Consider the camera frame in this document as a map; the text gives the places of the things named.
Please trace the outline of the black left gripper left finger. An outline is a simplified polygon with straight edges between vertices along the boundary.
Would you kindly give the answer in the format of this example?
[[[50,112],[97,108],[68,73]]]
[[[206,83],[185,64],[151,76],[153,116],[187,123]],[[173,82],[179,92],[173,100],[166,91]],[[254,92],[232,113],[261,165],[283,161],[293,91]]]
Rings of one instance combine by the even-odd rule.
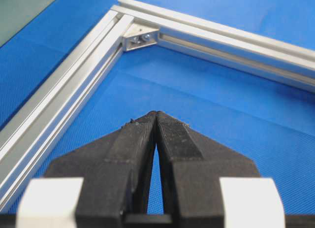
[[[49,164],[45,177],[84,179],[75,210],[80,228],[121,228],[124,213],[146,213],[156,147],[155,111]]]

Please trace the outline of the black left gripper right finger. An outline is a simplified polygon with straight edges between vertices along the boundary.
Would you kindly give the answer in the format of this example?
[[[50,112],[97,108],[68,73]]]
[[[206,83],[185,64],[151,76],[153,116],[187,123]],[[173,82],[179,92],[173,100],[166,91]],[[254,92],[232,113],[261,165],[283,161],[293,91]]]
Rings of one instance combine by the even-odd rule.
[[[164,211],[180,228],[222,228],[220,177],[260,177],[246,156],[159,111],[157,149]]]

